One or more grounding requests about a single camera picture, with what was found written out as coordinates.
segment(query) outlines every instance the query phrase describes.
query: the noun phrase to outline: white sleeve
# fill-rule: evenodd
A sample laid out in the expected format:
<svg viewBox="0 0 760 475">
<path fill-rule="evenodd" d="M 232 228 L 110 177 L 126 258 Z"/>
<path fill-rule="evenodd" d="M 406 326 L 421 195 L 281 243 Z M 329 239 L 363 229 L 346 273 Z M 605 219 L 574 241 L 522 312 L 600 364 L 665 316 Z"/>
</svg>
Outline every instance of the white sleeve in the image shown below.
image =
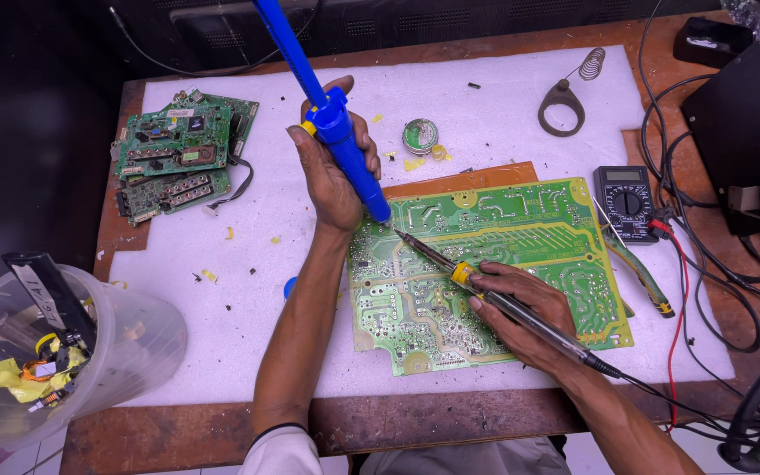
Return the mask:
<svg viewBox="0 0 760 475">
<path fill-rule="evenodd" d="M 318 450 L 301 427 L 278 427 L 248 450 L 239 475 L 323 475 Z"/>
</svg>

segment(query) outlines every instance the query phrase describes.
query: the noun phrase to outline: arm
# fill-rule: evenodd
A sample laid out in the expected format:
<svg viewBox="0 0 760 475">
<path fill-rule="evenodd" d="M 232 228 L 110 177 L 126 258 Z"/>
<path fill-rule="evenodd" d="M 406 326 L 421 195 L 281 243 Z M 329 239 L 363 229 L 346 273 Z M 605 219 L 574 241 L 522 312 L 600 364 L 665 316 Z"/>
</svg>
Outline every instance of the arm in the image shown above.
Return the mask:
<svg viewBox="0 0 760 475">
<path fill-rule="evenodd" d="M 497 275 L 474 275 L 480 288 L 511 294 L 568 335 L 576 335 L 565 296 L 524 270 L 482 262 Z M 654 472 L 698 474 L 702 470 L 682 448 L 618 392 L 602 374 L 577 365 L 560 351 L 516 325 L 477 297 L 469 304 L 522 362 L 547 373 L 576 405 L 611 469 L 621 475 Z"/>
<path fill-rule="evenodd" d="M 346 76 L 324 89 L 335 85 L 348 94 L 354 79 Z M 302 117 L 308 108 L 304 102 Z M 368 126 L 362 117 L 351 117 L 357 145 L 365 151 L 365 165 L 379 179 L 380 159 L 368 137 Z M 307 411 L 330 342 L 345 253 L 363 215 L 362 203 L 327 148 L 303 128 L 292 126 L 286 131 L 298 149 L 318 221 L 295 290 L 280 314 L 257 372 L 251 419 L 255 436 L 279 424 L 297 423 L 307 428 Z"/>
</svg>

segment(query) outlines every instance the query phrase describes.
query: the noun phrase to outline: stacked circuit boards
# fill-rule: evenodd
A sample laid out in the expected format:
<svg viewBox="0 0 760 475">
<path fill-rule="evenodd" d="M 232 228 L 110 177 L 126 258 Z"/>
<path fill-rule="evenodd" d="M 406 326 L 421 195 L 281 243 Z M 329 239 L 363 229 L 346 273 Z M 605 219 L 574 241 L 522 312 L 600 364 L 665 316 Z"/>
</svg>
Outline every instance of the stacked circuit boards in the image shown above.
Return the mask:
<svg viewBox="0 0 760 475">
<path fill-rule="evenodd" d="M 633 345 L 584 178 L 389 202 L 397 229 L 449 259 L 525 269 L 564 292 L 577 339 Z M 354 350 L 384 348 L 395 376 L 512 361 L 444 269 L 366 218 L 348 253 Z"/>
<path fill-rule="evenodd" d="M 136 226 L 228 193 L 225 166 L 237 164 L 258 107 L 192 89 L 157 113 L 131 116 L 111 146 L 119 215 Z"/>
</svg>

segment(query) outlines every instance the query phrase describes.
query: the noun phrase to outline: white foam pad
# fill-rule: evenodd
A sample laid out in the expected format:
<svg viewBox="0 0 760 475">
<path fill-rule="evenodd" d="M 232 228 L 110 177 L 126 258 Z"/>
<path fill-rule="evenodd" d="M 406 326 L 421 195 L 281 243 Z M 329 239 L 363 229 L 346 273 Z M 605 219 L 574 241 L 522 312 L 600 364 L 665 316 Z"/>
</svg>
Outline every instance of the white foam pad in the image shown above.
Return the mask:
<svg viewBox="0 0 760 475">
<path fill-rule="evenodd" d="M 569 138 L 546 134 L 537 113 L 544 95 L 578 66 L 588 49 L 548 51 L 504 58 L 399 64 L 372 68 L 322 69 L 322 83 L 345 74 L 355 77 L 349 110 L 369 121 L 379 152 L 397 151 L 396 160 L 381 157 L 383 186 L 437 178 L 474 167 L 533 161 L 541 180 L 583 176 L 592 183 L 600 165 L 627 165 L 621 131 L 640 127 L 641 98 L 623 47 L 608 47 L 602 74 L 593 81 L 572 76 L 571 89 L 585 106 L 583 128 Z M 470 88 L 469 82 L 482 86 Z M 216 217 L 198 207 L 153 219 L 148 248 L 117 252 L 111 280 L 158 297 L 178 308 L 189 332 L 181 368 L 161 388 L 126 403 L 157 406 L 207 402 L 247 402 L 269 337 L 283 308 L 283 286 L 297 275 L 309 250 L 315 212 L 307 195 L 295 147 L 285 128 L 296 124 L 304 99 L 291 73 L 237 78 L 207 78 L 148 83 L 144 113 L 162 109 L 174 93 L 197 86 L 201 92 L 260 103 L 242 158 L 255 170 L 254 181 L 238 200 L 219 207 Z M 372 118 L 382 114 L 376 124 Z M 401 142 L 404 125 L 415 118 L 433 121 L 439 142 L 451 161 L 427 164 L 411 172 L 404 158 L 415 158 Z M 228 167 L 238 184 L 242 167 Z M 225 240 L 227 227 L 234 238 Z M 692 255 L 684 232 L 677 233 Z M 278 237 L 280 243 L 271 243 Z M 647 265 L 670 303 L 679 311 L 679 265 L 672 244 L 632 247 Z M 676 330 L 663 319 L 626 264 L 612 259 L 621 296 L 638 314 L 629 320 L 635 346 L 598 355 L 621 370 L 650 383 L 667 381 L 666 362 Z M 256 269 L 251 275 L 249 269 Z M 210 270 L 219 278 L 196 283 L 192 273 Z M 691 286 L 697 275 L 691 273 Z M 428 392 L 488 391 L 553 387 L 554 383 L 519 362 L 476 369 L 453 369 L 393 377 L 387 351 L 353 350 L 348 284 L 336 313 L 330 346 L 316 390 L 318 397 Z M 703 308 L 713 322 L 708 298 Z M 727 351 L 688 305 L 693 350 L 720 377 L 734 371 Z M 708 380 L 691 360 L 680 336 L 674 371 L 677 381 Z"/>
</svg>

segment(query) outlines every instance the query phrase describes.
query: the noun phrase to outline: blue desoldering pump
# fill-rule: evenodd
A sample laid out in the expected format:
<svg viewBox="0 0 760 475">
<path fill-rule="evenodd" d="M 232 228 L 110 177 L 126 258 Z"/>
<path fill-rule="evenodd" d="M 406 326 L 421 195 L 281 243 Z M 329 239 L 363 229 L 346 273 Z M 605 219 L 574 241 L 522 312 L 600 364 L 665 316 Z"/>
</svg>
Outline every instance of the blue desoldering pump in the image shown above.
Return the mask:
<svg viewBox="0 0 760 475">
<path fill-rule="evenodd" d="M 344 92 L 339 87 L 333 87 L 327 94 L 324 93 L 277 0 L 253 0 L 253 4 L 310 101 L 310 110 L 304 116 L 306 122 L 301 126 L 328 147 L 330 155 L 368 209 L 368 214 L 375 221 L 386 223 L 392 210 L 383 196 L 380 183 L 365 168 L 365 155 L 356 146 L 351 114 L 344 107 L 348 102 Z"/>
</svg>

